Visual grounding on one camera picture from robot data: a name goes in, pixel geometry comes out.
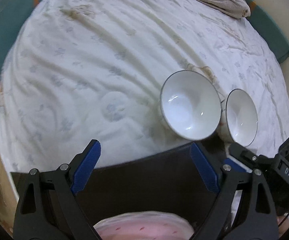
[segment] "black device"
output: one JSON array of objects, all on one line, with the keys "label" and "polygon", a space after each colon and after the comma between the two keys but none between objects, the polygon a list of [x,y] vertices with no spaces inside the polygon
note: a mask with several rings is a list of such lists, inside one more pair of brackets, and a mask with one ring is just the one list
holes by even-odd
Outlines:
[{"label": "black device", "polygon": [[[101,240],[75,201],[75,195],[86,185],[100,151],[100,143],[92,140],[70,164],[62,164],[56,171],[40,173],[32,169],[29,172],[16,210],[15,240]],[[237,143],[231,145],[230,153],[254,168],[253,172],[243,172],[233,163],[228,164],[228,160],[225,164],[220,162],[201,143],[193,143],[190,147],[191,158],[206,188],[217,193],[209,215],[190,240],[277,240],[275,203],[289,207],[289,173],[285,173],[286,168],[289,171],[289,162],[280,154],[273,159],[255,156]],[[284,185],[282,194],[274,190],[277,181]],[[240,189],[243,194],[231,226],[227,218],[235,192]],[[59,228],[56,220],[47,218],[52,217],[53,208],[45,197],[46,190],[55,191],[65,228]]]}]

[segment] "white bowl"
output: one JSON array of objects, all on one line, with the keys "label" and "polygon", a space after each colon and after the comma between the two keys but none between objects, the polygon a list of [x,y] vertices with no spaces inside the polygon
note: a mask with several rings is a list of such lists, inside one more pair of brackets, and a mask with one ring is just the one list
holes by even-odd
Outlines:
[{"label": "white bowl", "polygon": [[160,107],[168,126],[188,140],[202,140],[216,130],[221,104],[214,86],[201,74],[182,70],[163,84]]},{"label": "white bowl", "polygon": [[244,90],[235,89],[221,107],[221,123],[217,129],[219,137],[225,142],[249,146],[258,130],[257,110],[251,97]]}]

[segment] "silver screw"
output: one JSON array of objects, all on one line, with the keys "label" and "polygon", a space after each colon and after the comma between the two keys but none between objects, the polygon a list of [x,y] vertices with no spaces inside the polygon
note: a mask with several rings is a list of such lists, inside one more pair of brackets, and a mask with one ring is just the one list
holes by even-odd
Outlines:
[{"label": "silver screw", "polygon": [[228,164],[225,164],[225,165],[223,165],[223,169],[224,169],[225,171],[231,171],[231,166],[228,165]]},{"label": "silver screw", "polygon": [[34,175],[34,174],[36,174],[37,173],[37,169],[32,169],[31,171],[30,171],[30,175]]},{"label": "silver screw", "polygon": [[62,170],[62,171],[66,171],[68,168],[69,168],[69,165],[67,165],[66,163],[61,164],[61,166],[60,166],[60,170]]},{"label": "silver screw", "polygon": [[262,172],[259,169],[255,169],[254,174],[260,176]]}]

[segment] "blue gripper pad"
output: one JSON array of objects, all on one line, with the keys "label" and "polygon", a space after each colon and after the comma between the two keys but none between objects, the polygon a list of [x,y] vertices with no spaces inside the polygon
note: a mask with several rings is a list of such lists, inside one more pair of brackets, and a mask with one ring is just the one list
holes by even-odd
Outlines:
[{"label": "blue gripper pad", "polygon": [[190,154],[207,190],[219,193],[220,187],[218,185],[218,176],[203,152],[195,143],[191,145]]},{"label": "blue gripper pad", "polygon": [[74,195],[77,195],[78,192],[82,191],[85,188],[90,178],[90,175],[100,158],[100,155],[101,155],[101,145],[97,141],[91,147],[91,149],[86,154],[85,158],[82,160],[79,167],[73,174],[73,183],[71,186],[71,192]]},{"label": "blue gripper pad", "polygon": [[235,171],[238,172],[246,172],[246,170],[244,168],[242,168],[239,164],[235,163],[233,160],[231,160],[230,158],[226,158],[223,162],[224,164],[228,164],[231,166],[231,168],[233,168]]}]

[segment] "floral patterned sheet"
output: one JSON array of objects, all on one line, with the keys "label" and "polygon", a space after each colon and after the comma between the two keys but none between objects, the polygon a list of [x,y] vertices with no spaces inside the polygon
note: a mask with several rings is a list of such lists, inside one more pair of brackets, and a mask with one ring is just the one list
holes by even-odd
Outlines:
[{"label": "floral patterned sheet", "polygon": [[275,56],[249,22],[196,0],[43,0],[4,62],[0,154],[7,171],[56,169],[102,145],[97,167],[188,141],[163,127],[160,89],[208,66],[224,93],[246,90],[259,116],[250,149],[274,156],[289,136],[289,99]]}]

